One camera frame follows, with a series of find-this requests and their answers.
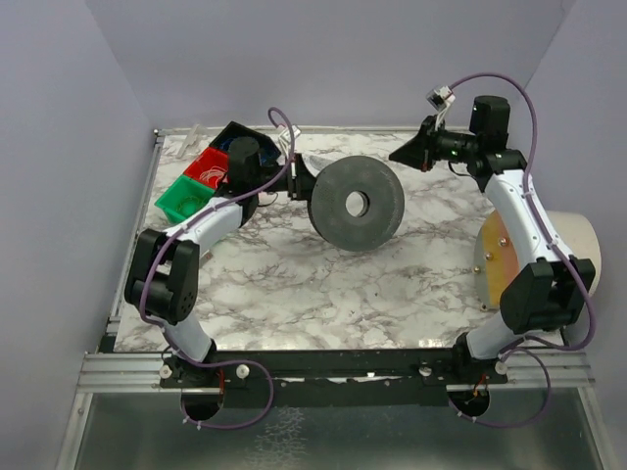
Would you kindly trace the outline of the black cable spool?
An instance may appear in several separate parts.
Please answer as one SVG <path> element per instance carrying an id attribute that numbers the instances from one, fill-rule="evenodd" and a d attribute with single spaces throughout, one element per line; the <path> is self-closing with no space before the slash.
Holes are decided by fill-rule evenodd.
<path id="1" fill-rule="evenodd" d="M 383 162 L 350 156 L 317 175 L 308 211 L 313 228 L 335 248 L 369 252 L 398 230 L 405 212 L 404 191 Z"/>

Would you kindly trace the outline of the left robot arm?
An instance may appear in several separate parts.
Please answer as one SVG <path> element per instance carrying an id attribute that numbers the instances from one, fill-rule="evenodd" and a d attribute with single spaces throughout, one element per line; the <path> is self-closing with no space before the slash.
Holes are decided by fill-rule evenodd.
<path id="1" fill-rule="evenodd" d="M 284 164 L 261 163 L 261 144 L 238 137 L 227 151 L 227 169 L 216 193 L 196 213 L 166 231 L 140 233 L 124 286 L 125 301 L 146 323 L 158 327 L 172 351 L 203 366 L 216 350 L 193 312 L 201 257 L 226 235 L 239 230 L 254 214 L 261 192 L 290 189 L 297 127 L 278 136 Z"/>

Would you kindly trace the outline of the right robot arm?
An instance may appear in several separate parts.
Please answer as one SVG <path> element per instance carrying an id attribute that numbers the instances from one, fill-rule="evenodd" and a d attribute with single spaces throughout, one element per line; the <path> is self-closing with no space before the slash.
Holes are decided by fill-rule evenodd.
<path id="1" fill-rule="evenodd" d="M 431 170 L 439 161 L 464 164 L 494 206 L 516 256 L 511 264 L 513 278 L 498 296 L 498 313 L 462 340 L 470 357 L 493 359 L 536 331 L 575 323 L 596 269 L 590 259 L 578 258 L 558 235 L 525 171 L 523 154 L 508 147 L 507 99 L 476 97 L 466 133 L 444 126 L 445 114 L 455 100 L 450 88 L 431 91 L 427 100 L 435 115 L 424 119 L 418 133 L 391 154 L 391 161 L 421 171 Z"/>

